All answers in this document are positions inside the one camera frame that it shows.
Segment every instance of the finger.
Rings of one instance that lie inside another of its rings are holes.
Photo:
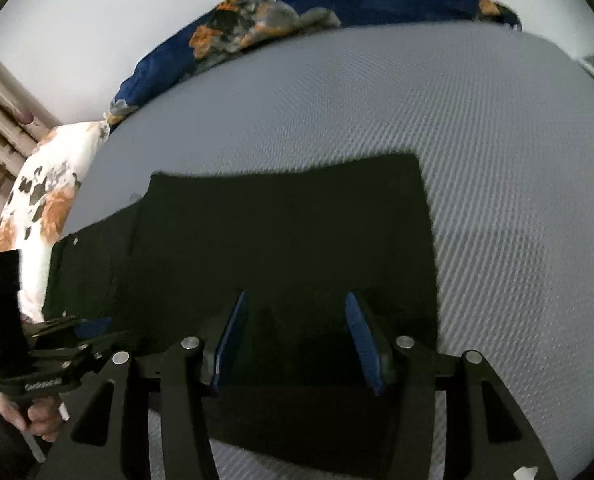
[[[37,399],[28,409],[28,419],[31,422],[42,422],[48,420],[58,413],[59,401],[55,397]]]
[[[55,440],[57,440],[57,437],[59,436],[59,431],[53,431],[53,433],[49,433],[47,435],[43,435],[42,439],[47,441],[47,442],[54,442]]]
[[[26,420],[18,411],[17,406],[0,393],[0,414],[6,422],[11,423],[20,431],[26,431]]]
[[[60,426],[62,425],[62,418],[57,415],[53,416],[49,420],[44,420],[42,422],[33,422],[29,427],[28,430],[30,433],[37,435],[37,436],[44,436],[50,433],[55,433],[55,431],[59,430]]]

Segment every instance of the hand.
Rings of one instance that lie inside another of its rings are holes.
[[[4,394],[0,393],[0,414],[7,422],[10,422],[20,431],[27,431],[33,435],[42,437],[47,442],[54,442],[57,439],[59,428],[63,424],[62,416],[59,413],[59,397],[46,397],[36,399],[28,409],[28,420],[21,415],[20,409]]]

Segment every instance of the wall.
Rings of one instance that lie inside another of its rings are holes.
[[[139,59],[221,0],[10,0],[0,61],[63,123],[101,118]],[[583,0],[499,0],[571,57],[594,53]]]

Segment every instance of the dark sleeve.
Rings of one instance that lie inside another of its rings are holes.
[[[0,415],[0,478],[26,479],[35,464],[19,430]]]

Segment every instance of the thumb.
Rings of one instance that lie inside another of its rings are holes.
[[[26,431],[26,420],[14,402],[0,392],[0,415],[20,431]]]

